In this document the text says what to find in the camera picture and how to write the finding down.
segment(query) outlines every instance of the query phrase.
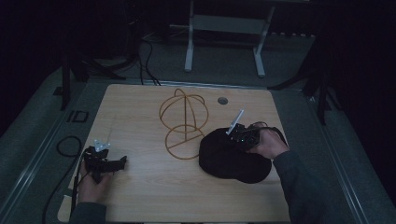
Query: black cable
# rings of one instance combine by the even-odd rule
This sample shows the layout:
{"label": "black cable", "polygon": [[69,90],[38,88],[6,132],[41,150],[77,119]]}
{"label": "black cable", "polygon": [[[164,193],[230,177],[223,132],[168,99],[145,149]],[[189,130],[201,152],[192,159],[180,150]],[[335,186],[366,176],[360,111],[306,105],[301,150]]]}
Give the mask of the black cable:
{"label": "black cable", "polygon": [[[76,139],[78,141],[78,152],[76,154],[67,154],[61,151],[60,149],[60,145],[63,141],[67,140],[67,139]],[[50,205],[50,201],[52,200],[53,195],[55,194],[56,190],[58,190],[58,188],[61,186],[62,182],[64,182],[64,179],[67,177],[67,175],[69,174],[69,172],[72,170],[74,164],[76,163],[79,155],[81,154],[82,151],[82,143],[81,140],[79,138],[77,138],[76,136],[66,136],[65,138],[63,138],[61,141],[58,142],[58,144],[56,145],[56,150],[58,151],[59,154],[61,154],[62,156],[65,156],[67,158],[74,158],[73,162],[69,165],[67,171],[64,173],[64,176],[62,177],[62,179],[59,181],[59,183],[57,184],[57,186],[55,187],[55,189],[52,191],[51,195],[49,196],[44,208],[43,208],[43,214],[41,217],[41,221],[43,224],[46,223],[46,215],[47,215],[47,209]]]}
{"label": "black cable", "polygon": [[148,54],[148,57],[146,59],[145,64],[143,64],[140,54],[138,55],[138,61],[139,61],[139,64],[140,64],[140,82],[141,82],[142,85],[144,85],[144,82],[143,82],[143,71],[145,71],[148,74],[148,76],[151,78],[151,80],[154,83],[154,85],[161,86],[160,81],[155,76],[153,76],[151,74],[151,72],[149,71],[149,58],[151,57],[151,54],[152,54],[152,45],[146,40],[142,39],[142,41],[144,43],[147,43],[150,46],[150,51],[149,51],[149,54]]}
{"label": "black cable", "polygon": [[151,45],[151,43],[149,43],[148,41],[146,41],[146,40],[142,40],[144,43],[146,43],[146,44],[148,44],[149,45],[149,47],[150,47],[150,50],[149,50],[149,54],[148,54],[148,58],[146,59],[146,72],[148,73],[148,75],[151,77],[151,79],[152,79],[152,81],[154,82],[154,85],[159,85],[159,86],[161,86],[161,83],[160,83],[160,81],[155,77],[155,76],[153,76],[151,73],[150,73],[150,71],[149,71],[149,58],[151,57],[151,54],[152,54],[152,45]]}
{"label": "black cable", "polygon": [[77,204],[77,194],[78,194],[78,185],[79,185],[79,181],[78,181],[78,175],[79,175],[79,171],[81,169],[81,162],[82,162],[83,157],[79,158],[79,162],[78,162],[78,166],[77,166],[77,171],[76,171],[76,175],[74,177],[74,182],[73,182],[73,192],[72,192],[72,205],[70,208],[70,217],[73,214],[73,211],[76,208],[76,204]]}

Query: black cloth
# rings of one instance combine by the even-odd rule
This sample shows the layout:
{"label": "black cloth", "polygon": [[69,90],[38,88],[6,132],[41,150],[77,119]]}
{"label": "black cloth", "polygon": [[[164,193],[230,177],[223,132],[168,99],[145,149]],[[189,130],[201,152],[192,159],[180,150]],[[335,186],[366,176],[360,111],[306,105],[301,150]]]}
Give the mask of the black cloth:
{"label": "black cloth", "polygon": [[70,224],[105,224],[106,207],[99,203],[78,203],[69,220]]}
{"label": "black cloth", "polygon": [[250,147],[232,141],[220,128],[201,140],[199,165],[210,175],[223,179],[237,179],[247,184],[263,181],[271,171],[271,160],[256,153],[246,153]]}
{"label": "black cloth", "polygon": [[[291,223],[345,223],[337,213],[323,184],[312,176],[293,151],[274,159]],[[106,207],[99,203],[79,203],[69,224],[101,224],[106,222]]]}

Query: hand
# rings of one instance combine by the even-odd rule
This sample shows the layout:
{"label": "hand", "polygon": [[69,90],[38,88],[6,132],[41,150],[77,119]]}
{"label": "hand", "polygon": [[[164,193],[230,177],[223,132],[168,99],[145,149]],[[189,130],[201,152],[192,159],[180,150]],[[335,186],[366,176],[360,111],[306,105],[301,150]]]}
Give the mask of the hand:
{"label": "hand", "polygon": [[87,174],[85,161],[81,164],[80,174],[82,179],[78,185],[78,202],[79,203],[99,203],[110,185],[113,173],[105,173],[99,184],[93,180],[92,176]]}
{"label": "hand", "polygon": [[260,130],[260,143],[248,150],[247,153],[258,153],[267,159],[273,160],[285,151],[289,151],[289,148],[276,132],[271,130]]}

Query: sleeve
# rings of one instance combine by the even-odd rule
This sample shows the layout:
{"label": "sleeve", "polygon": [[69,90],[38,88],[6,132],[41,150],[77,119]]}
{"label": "sleeve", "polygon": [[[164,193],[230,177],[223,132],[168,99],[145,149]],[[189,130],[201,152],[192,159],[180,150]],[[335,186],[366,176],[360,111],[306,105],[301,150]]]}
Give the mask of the sleeve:
{"label": "sleeve", "polygon": [[312,176],[297,154],[288,151],[274,159],[291,223],[344,223],[324,185]]}
{"label": "sleeve", "polygon": [[99,203],[78,203],[69,224],[105,224],[106,207]]}

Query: wooden table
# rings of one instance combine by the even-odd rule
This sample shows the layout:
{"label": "wooden table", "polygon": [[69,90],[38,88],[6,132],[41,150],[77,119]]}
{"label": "wooden table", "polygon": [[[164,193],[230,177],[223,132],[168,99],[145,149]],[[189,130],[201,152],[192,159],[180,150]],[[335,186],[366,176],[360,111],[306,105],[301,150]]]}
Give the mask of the wooden table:
{"label": "wooden table", "polygon": [[[110,160],[128,156],[125,170],[115,174],[106,195],[106,219],[119,222],[288,221],[288,206],[274,167],[265,180],[249,185],[205,173],[197,158],[178,160],[168,153],[164,140],[169,130],[161,123],[159,111],[177,88],[180,87],[108,87],[84,147],[98,139],[111,144]],[[245,113],[239,123],[248,126],[255,121],[265,121],[283,132],[269,91],[180,89],[205,99],[209,116],[201,129],[204,134],[229,127],[241,108]],[[228,104],[219,104],[220,97],[227,98]],[[191,105],[197,125],[203,123],[205,107],[193,99]],[[189,111],[188,108],[187,120],[191,119]],[[163,120],[170,126],[184,123],[184,105],[177,103],[169,107]],[[172,138],[176,141],[183,136],[175,134]],[[201,139],[180,145],[174,153],[179,156],[197,153]],[[64,196],[58,213],[61,221],[68,220],[70,203],[70,197]]]}

